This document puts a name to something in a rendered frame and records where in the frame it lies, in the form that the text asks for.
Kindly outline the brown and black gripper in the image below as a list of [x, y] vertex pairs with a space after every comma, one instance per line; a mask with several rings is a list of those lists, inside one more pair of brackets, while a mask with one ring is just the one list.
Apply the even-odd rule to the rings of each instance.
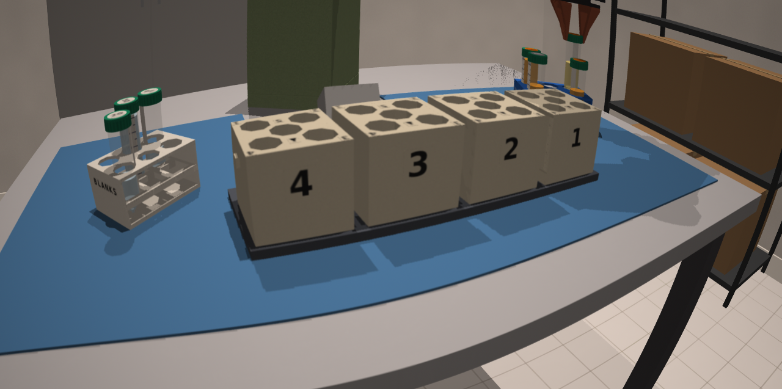
[[589, 33], [590, 27], [594, 24], [594, 22], [597, 19], [597, 16], [600, 13], [600, 6], [594, 3], [590, 3], [590, 0], [550, 0], [550, 1], [552, 7], [555, 9], [556, 16], [558, 17], [560, 23], [561, 33], [565, 41], [567, 41], [569, 37], [569, 24], [571, 19], [572, 3], [578, 3], [579, 35], [583, 36], [583, 44], [584, 44], [587, 35]]

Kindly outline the blue bench mat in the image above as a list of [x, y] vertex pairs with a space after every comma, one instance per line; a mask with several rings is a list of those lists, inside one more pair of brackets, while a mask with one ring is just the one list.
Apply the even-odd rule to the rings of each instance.
[[437, 291], [554, 252], [718, 182], [601, 117], [597, 181], [476, 216], [254, 260], [227, 189], [231, 122], [195, 139], [200, 187], [137, 227], [96, 210], [87, 163], [61, 147], [0, 252], [0, 355], [146, 341], [329, 316]]

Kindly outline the beige tube rack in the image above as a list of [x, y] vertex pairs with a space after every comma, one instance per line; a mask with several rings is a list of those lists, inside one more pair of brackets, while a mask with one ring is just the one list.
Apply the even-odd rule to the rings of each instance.
[[[135, 169], [129, 172], [115, 173], [113, 164], [100, 166], [101, 162], [112, 160], [111, 153], [87, 164], [96, 210], [129, 230], [200, 187], [195, 139], [164, 132], [164, 138], [158, 142], [144, 142], [141, 137], [141, 146], [134, 153]], [[139, 160], [146, 153], [159, 156]], [[166, 162], [153, 167], [166, 158]], [[125, 200], [122, 182], [144, 170], [139, 176], [141, 192]], [[134, 206], [137, 208], [132, 213], [129, 210]]]

